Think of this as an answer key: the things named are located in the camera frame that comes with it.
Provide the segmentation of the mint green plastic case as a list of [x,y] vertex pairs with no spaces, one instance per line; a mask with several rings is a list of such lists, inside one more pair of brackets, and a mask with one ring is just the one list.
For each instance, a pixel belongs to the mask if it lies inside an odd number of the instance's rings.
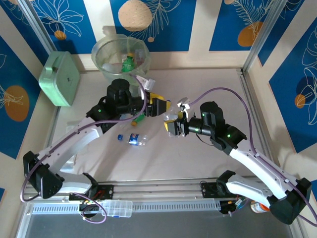
[[39,77],[39,86],[57,107],[72,106],[80,73],[70,52],[53,51]]

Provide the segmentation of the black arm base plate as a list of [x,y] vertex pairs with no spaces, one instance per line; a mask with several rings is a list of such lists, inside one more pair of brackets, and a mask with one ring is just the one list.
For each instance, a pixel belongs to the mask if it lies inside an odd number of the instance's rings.
[[216,182],[207,182],[207,181],[200,181],[200,189],[202,192],[203,198],[221,198],[222,195],[220,194],[217,183]]
[[92,200],[107,200],[112,199],[114,194],[114,185],[99,184],[90,188],[85,195]]

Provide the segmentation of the aluminium mounting rail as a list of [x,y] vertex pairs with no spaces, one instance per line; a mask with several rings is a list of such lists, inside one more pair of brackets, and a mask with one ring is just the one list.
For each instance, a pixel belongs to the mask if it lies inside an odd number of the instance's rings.
[[[198,179],[172,179],[172,180],[144,180],[144,181],[121,181],[121,182],[101,182],[98,183],[89,174],[81,175],[64,174],[63,177],[56,176],[49,179],[46,190],[38,187],[36,182],[31,185],[38,193],[34,197],[25,198],[24,190],[27,180],[24,181],[21,191],[20,200],[22,202],[31,201],[41,195],[45,198],[57,196],[61,194],[69,194],[77,192],[85,196],[85,193],[93,186],[101,184],[114,185],[114,194],[112,199],[115,200],[132,200],[132,201],[161,201],[174,198],[181,199],[202,199],[200,182]],[[235,197],[235,195],[222,195],[221,199]]]

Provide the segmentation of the translucent plastic bin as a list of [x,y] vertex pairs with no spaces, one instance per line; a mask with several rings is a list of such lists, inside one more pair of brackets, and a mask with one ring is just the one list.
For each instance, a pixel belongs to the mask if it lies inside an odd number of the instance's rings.
[[[145,51],[145,60],[142,64],[135,61],[135,69],[130,72],[121,72],[122,63],[128,53],[134,53],[136,49]],[[140,92],[136,80],[129,74],[145,76],[151,64],[151,55],[145,42],[123,34],[105,36],[92,48],[92,61],[97,69],[102,72],[108,82],[122,78],[129,82],[132,96],[137,96]]]

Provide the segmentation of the clear plastic organizer box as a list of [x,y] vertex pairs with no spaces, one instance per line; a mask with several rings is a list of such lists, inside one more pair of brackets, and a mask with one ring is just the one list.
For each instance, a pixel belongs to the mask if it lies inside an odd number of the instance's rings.
[[130,218],[133,211],[133,202],[127,200],[104,200],[101,203],[102,215],[115,218]]

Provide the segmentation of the clear Pepsi bottle blue cap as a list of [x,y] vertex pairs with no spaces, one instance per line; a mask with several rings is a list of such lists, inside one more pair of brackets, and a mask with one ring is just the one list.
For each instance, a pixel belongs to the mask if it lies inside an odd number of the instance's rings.
[[144,146],[148,140],[146,135],[137,133],[119,134],[117,139],[132,146]]

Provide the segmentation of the aluminium frame post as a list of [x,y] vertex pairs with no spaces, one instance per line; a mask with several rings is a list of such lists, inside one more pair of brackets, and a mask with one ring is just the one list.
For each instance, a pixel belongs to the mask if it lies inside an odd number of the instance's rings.
[[288,9],[288,0],[272,0],[271,3],[272,8],[268,11],[241,69],[243,74],[249,72],[257,60],[260,66],[266,64],[294,16]]
[[48,54],[57,51],[52,39],[50,38],[46,28],[41,22],[39,16],[34,10],[32,3],[29,0],[17,0],[18,5],[23,12],[24,16],[28,20],[30,26],[38,37],[39,41],[43,45]]

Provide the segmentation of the green soda bottle yellow cap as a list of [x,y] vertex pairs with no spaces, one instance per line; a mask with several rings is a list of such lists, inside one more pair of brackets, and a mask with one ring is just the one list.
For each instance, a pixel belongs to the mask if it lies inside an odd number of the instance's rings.
[[128,53],[126,59],[122,63],[121,72],[130,72],[135,69],[134,53]]
[[135,119],[133,119],[132,121],[131,121],[131,125],[132,126],[137,126],[142,120],[144,120],[145,119],[145,114],[141,114],[141,115],[139,115],[137,118],[135,118]]

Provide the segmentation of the jar with orange lid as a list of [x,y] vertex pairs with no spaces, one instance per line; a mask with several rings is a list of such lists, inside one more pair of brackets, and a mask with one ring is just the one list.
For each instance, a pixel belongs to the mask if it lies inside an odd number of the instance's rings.
[[263,204],[253,200],[250,203],[250,208],[255,213],[266,213],[270,211],[270,209],[264,206]]

